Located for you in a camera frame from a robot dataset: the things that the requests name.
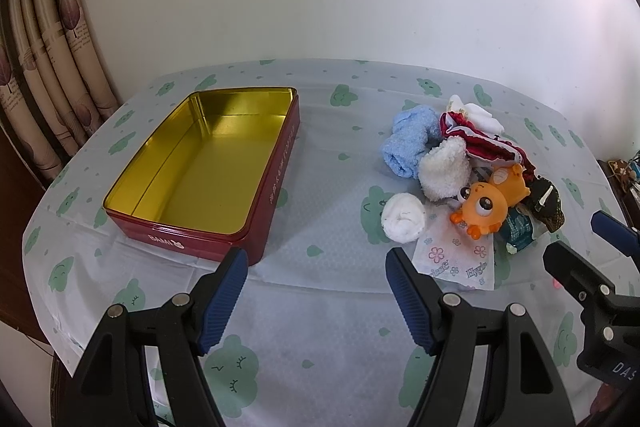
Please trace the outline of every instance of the blue towel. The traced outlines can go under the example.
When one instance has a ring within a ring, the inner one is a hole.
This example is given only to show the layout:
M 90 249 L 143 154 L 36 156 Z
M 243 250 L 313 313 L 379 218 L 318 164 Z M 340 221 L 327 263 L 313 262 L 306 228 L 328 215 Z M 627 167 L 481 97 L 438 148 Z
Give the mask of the blue towel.
M 418 179 L 421 158 L 442 141 L 439 115 L 417 105 L 396 115 L 391 133 L 380 147 L 385 163 L 402 178 Z

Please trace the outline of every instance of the tablecloth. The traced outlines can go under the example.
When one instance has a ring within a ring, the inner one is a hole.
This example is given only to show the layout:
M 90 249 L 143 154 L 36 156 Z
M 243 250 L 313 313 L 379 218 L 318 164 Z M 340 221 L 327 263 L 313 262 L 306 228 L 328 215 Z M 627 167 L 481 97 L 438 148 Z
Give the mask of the tablecloth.
M 558 239 L 599 267 L 616 290 L 640 289 L 635 267 L 594 235 L 601 208 L 622 220 L 606 178 L 561 114 L 507 87 L 461 74 L 365 60 L 261 60 L 169 74 L 125 103 L 47 190 L 24 233 L 24 271 L 36 316 L 70 372 L 105 309 L 157 307 L 188 292 L 216 263 L 128 239 L 102 200 L 169 112 L 190 92 L 293 86 L 302 124 L 264 258 L 251 267 L 223 342 L 202 359 L 230 426 L 402 426 L 433 363 L 412 342 L 385 279 L 395 246 L 379 210 L 396 192 L 420 195 L 378 152 L 393 116 L 450 95 L 479 103 L 504 136 L 559 188 L 565 225 L 516 255 L 495 243 L 496 290 L 458 291 L 473 305 L 524 304 L 584 417 L 598 383 L 575 365 L 580 306 L 546 274 L 542 253 Z M 362 209 L 367 205 L 368 212 Z M 407 245 L 409 255 L 415 245 Z M 155 348 L 147 348 L 156 410 L 171 418 Z M 463 420 L 471 425 L 484 361 L 474 363 Z

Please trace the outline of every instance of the red fabric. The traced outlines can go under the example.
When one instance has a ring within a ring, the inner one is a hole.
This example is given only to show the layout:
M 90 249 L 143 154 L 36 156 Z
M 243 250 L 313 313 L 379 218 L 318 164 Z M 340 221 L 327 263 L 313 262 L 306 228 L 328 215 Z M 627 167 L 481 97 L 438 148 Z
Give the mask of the red fabric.
M 462 113 L 444 112 L 440 117 L 440 129 L 445 138 L 460 136 L 466 142 L 466 153 L 489 163 L 498 160 L 504 162 L 521 163 L 525 168 L 522 177 L 526 182 L 534 179 L 536 168 L 527 158 L 523 149 L 513 143 L 495 137 L 487 136 L 478 131 Z

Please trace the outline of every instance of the toy eye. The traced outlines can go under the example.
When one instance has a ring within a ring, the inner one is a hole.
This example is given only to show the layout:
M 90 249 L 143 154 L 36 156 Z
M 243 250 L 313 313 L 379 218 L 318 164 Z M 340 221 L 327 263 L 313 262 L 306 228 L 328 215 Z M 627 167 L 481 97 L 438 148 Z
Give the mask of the toy eye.
M 471 194 L 471 188 L 469 187 L 460 188 L 460 192 L 458 193 L 458 201 L 460 203 L 464 203 L 465 200 L 469 199 L 470 194 Z
M 486 217 L 491 214 L 494 209 L 494 202 L 487 197 L 482 197 L 476 201 L 476 214 L 478 216 Z

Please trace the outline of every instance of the metal bolt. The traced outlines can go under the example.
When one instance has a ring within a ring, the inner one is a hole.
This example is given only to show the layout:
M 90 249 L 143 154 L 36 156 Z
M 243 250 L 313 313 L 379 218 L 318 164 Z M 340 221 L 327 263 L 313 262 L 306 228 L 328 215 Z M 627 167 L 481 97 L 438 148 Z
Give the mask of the metal bolt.
M 109 309 L 107 309 L 107 315 L 114 319 L 116 317 L 120 317 L 123 311 L 124 310 L 120 304 L 114 304 L 113 306 L 109 306 Z
M 177 293 L 171 297 L 171 302 L 176 306 L 184 306 L 189 304 L 190 297 L 188 293 Z
M 442 301 L 447 306 L 457 306 L 458 304 L 460 304 L 460 296 L 456 295 L 455 293 L 445 293 L 442 297 Z
M 509 306 L 509 310 L 511 311 L 511 313 L 516 315 L 516 317 L 522 317 L 525 313 L 527 313 L 527 309 L 522 304 L 518 303 L 513 303 L 511 306 Z

